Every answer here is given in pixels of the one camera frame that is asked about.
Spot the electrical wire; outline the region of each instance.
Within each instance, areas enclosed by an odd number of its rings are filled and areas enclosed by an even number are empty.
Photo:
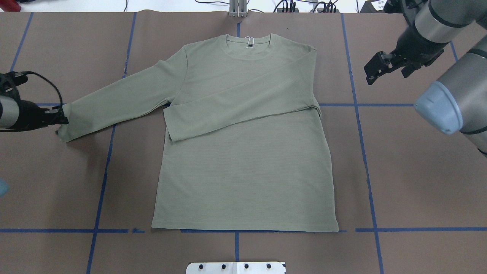
[[[313,11],[312,11],[312,12],[315,12],[315,11],[316,11],[316,8],[317,8],[317,7],[318,7],[318,5],[320,5],[320,4],[323,4],[323,10],[326,8],[326,3],[325,3],[325,2],[323,2],[323,1],[320,1],[320,2],[318,2],[318,4],[316,4],[316,5],[315,5],[315,7],[313,8]]]
[[[24,71],[22,72],[24,73],[25,75],[29,75],[29,74],[33,74],[33,75],[37,75],[39,77],[41,77],[44,81],[48,82],[51,86],[53,86],[53,88],[56,90],[57,92],[57,95],[59,96],[59,107],[62,107],[62,97],[61,97],[61,92],[59,92],[59,89],[57,89],[56,85],[54,85],[51,81],[49,81],[46,77],[40,75],[39,73],[37,72],[33,72],[33,71]]]
[[[324,13],[337,12],[337,6],[335,5],[336,2],[338,2],[338,0],[335,0],[335,2],[332,2],[332,0],[330,0],[328,2],[328,4],[326,5],[326,7],[321,12],[324,12]]]
[[[306,2],[306,3],[312,3],[312,4],[316,4],[316,3],[317,3],[317,2],[313,2],[313,1],[306,1],[306,0],[294,0],[294,1]]]
[[[296,2],[291,0],[291,10],[289,12],[295,12],[296,11]]]
[[[284,12],[284,2],[286,2],[286,5],[287,5],[287,0],[281,0],[279,3],[277,3],[276,5],[276,8],[274,8],[274,11],[272,11],[273,13],[277,11],[277,7],[279,7],[279,5],[282,3],[282,12]]]
[[[214,4],[214,3],[221,3],[221,4],[225,4],[225,5],[230,5],[230,3],[227,3],[227,2],[222,2],[222,1],[198,1],[198,0],[194,0],[195,2],[197,3],[201,3],[201,4]]]

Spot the black cable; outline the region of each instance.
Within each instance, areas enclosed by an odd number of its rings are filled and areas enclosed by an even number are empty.
[[[326,5],[326,9],[323,9],[321,12],[325,12],[325,13],[333,13],[333,12],[336,12],[337,11],[337,6],[335,6],[335,3],[338,2],[338,0],[336,0],[335,2],[332,2],[332,0],[330,0],[328,2],[328,4]]]
[[[61,92],[59,92],[59,89],[57,89],[56,85],[54,85],[51,81],[49,81],[46,77],[40,75],[39,73],[37,72],[33,72],[33,71],[24,71],[22,72],[24,73],[25,75],[29,75],[29,74],[33,74],[33,75],[37,75],[39,77],[41,77],[44,81],[48,82],[51,86],[53,86],[53,88],[56,90],[57,92],[57,95],[59,96],[59,107],[61,108],[62,107],[62,97],[61,97]]]
[[[296,2],[294,2],[294,0],[291,0],[291,4],[290,4],[290,9],[289,9],[289,12],[295,12],[296,11]]]
[[[315,12],[315,11],[316,11],[316,8],[318,7],[318,5],[319,5],[319,4],[323,4],[323,9],[325,9],[325,8],[326,8],[326,3],[325,3],[325,2],[323,2],[323,1],[320,1],[320,2],[318,2],[318,4],[316,4],[316,6],[313,8],[313,11],[312,11],[312,12]]]
[[[274,8],[274,11],[272,11],[273,13],[277,11],[277,7],[279,7],[279,5],[282,3],[282,11],[284,12],[284,1],[286,1],[287,3],[287,0],[281,0],[279,3],[277,3],[276,5],[276,8]]]
[[[201,3],[201,4],[213,4],[213,3],[222,3],[222,4],[225,4],[225,5],[230,5],[230,3],[227,3],[227,2],[222,2],[222,1],[198,1],[198,0],[194,0],[195,2],[197,3]]]
[[[299,2],[306,2],[306,3],[312,3],[312,4],[316,4],[316,2],[313,2],[313,1],[306,1],[306,0],[294,0],[294,1],[299,1]]]
[[[411,6],[408,6],[408,9],[415,9],[415,8],[419,7],[419,5],[428,2],[428,0],[421,0],[419,3],[416,3],[416,1],[414,1],[414,2],[415,2],[415,4],[414,5],[411,5]]]

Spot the olive green shirt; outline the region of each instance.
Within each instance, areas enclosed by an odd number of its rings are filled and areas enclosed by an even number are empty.
[[[164,109],[152,227],[338,231],[316,49],[222,35],[73,103],[63,141]]]

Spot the shirt sleeve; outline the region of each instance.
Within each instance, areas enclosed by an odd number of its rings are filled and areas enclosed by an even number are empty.
[[[184,47],[166,61],[123,78],[63,106],[69,124],[57,134],[65,142],[115,123],[143,116],[171,102],[187,73]]]

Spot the blue tape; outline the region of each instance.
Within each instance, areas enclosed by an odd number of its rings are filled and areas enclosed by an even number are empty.
[[[14,70],[15,64],[17,63],[17,58],[19,57],[20,50],[22,49],[22,45],[24,44],[25,37],[27,36],[27,31],[29,30],[29,26],[32,21],[32,16],[34,16],[33,12],[31,12],[29,16],[29,20],[27,21],[27,25],[25,26],[24,34],[22,35],[22,39],[20,39],[20,44],[19,47],[17,48],[17,52],[15,53],[14,61],[12,62],[12,66],[10,67],[10,71]]]
[[[132,229],[132,233],[145,233],[145,231],[134,228],[134,229]]]
[[[132,48],[132,38],[133,38],[133,30],[135,28],[135,20],[137,19],[137,13],[133,13],[133,18],[132,18],[132,28],[130,29],[130,38],[129,38],[129,45],[127,47],[127,58],[125,59],[125,65],[123,69],[123,76],[122,79],[127,77],[127,67],[129,66],[129,57],[130,57],[130,50]]]
[[[487,227],[394,227],[356,228],[355,232],[431,232],[431,231],[487,231]]]
[[[235,232],[235,261],[238,262],[240,261],[240,246],[239,246],[239,233]]]
[[[319,104],[320,107],[353,107],[355,104],[347,104],[347,103],[326,103],[326,104]]]
[[[1,228],[0,233],[128,233],[128,229]]]
[[[290,231],[290,230],[199,230],[199,229],[181,229],[182,233],[322,233],[322,232],[306,232],[306,231]]]
[[[367,164],[367,156],[365,154],[365,145],[364,145],[364,140],[363,140],[363,134],[362,134],[362,125],[360,124],[360,115],[358,113],[358,103],[357,103],[357,96],[356,96],[356,91],[355,91],[355,82],[354,82],[354,76],[352,74],[352,62],[350,61],[350,51],[348,48],[348,40],[347,40],[347,31],[345,27],[345,17],[343,16],[343,13],[340,13],[341,15],[341,25],[343,29],[343,39],[345,41],[345,51],[347,53],[347,62],[348,62],[348,71],[350,75],[350,84],[352,86],[352,95],[354,97],[354,104],[355,104],[355,116],[357,119],[357,126],[358,126],[358,136],[360,137],[360,146],[362,148],[362,158],[363,162],[365,165],[365,172],[367,174],[367,186],[369,188],[369,203],[370,203],[370,211],[372,214],[372,224],[374,228],[377,228],[377,221],[375,219],[375,207],[374,207],[374,198],[372,197],[372,187],[370,185],[370,176],[369,176],[369,166]],[[382,252],[380,250],[380,242],[379,242],[379,233],[377,231],[374,232],[375,236],[375,247],[377,249],[377,259],[379,262],[379,270],[380,274],[384,274],[384,266],[382,264]]]
[[[453,41],[450,41],[451,51],[453,51],[453,57],[455,58],[455,62],[458,62],[458,56],[456,54],[455,46],[453,45]]]
[[[324,103],[320,107],[412,107],[414,104],[382,104],[382,103]]]
[[[93,233],[93,229],[2,228],[0,233]]]
[[[94,246],[96,243],[96,236],[97,233],[93,233],[93,238],[92,238],[92,246],[90,248],[90,256],[88,257],[88,266],[86,267],[86,274],[90,274],[91,272],[91,264],[93,262],[93,254],[94,254]]]
[[[127,76],[127,67],[129,65],[130,50],[132,47],[133,31],[135,28],[135,20],[136,19],[137,19],[137,13],[134,12],[133,18],[132,18],[132,26],[131,26],[131,30],[130,30],[129,44],[127,46],[127,58],[125,59],[124,75],[122,76],[122,79]],[[93,262],[94,248],[96,245],[96,235],[97,235],[96,230],[98,230],[98,225],[100,223],[101,208],[103,206],[103,197],[105,195],[105,187],[107,185],[107,178],[108,178],[108,165],[110,164],[110,160],[112,158],[113,136],[115,135],[116,127],[117,127],[117,124],[113,125],[112,136],[110,137],[110,145],[108,147],[107,163],[105,165],[105,173],[103,175],[103,183],[101,185],[100,200],[98,201],[98,210],[96,212],[96,220],[94,223],[95,232],[93,233],[92,245],[90,248],[90,256],[88,257],[88,266],[86,268],[86,274],[89,274],[91,272],[91,265]]]
[[[414,104],[367,104],[367,103],[358,103],[357,106],[359,107],[413,107]]]

